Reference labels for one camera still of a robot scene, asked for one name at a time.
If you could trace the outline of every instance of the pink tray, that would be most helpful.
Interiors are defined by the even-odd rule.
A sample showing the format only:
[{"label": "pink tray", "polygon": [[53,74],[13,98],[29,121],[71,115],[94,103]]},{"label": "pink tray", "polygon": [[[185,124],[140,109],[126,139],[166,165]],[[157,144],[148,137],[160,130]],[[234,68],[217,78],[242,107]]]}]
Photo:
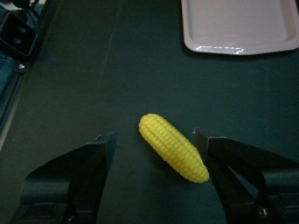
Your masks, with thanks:
[{"label": "pink tray", "polygon": [[181,0],[181,14],[194,52],[244,55],[299,46],[294,0]]}]

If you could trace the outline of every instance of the corn cob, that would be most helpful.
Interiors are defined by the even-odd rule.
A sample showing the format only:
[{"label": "corn cob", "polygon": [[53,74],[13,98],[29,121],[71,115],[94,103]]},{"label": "corn cob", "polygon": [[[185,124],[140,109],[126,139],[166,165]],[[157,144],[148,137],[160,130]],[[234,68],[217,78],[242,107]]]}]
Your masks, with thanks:
[{"label": "corn cob", "polygon": [[196,148],[162,117],[144,115],[138,131],[162,160],[190,182],[208,181],[209,173]]}]

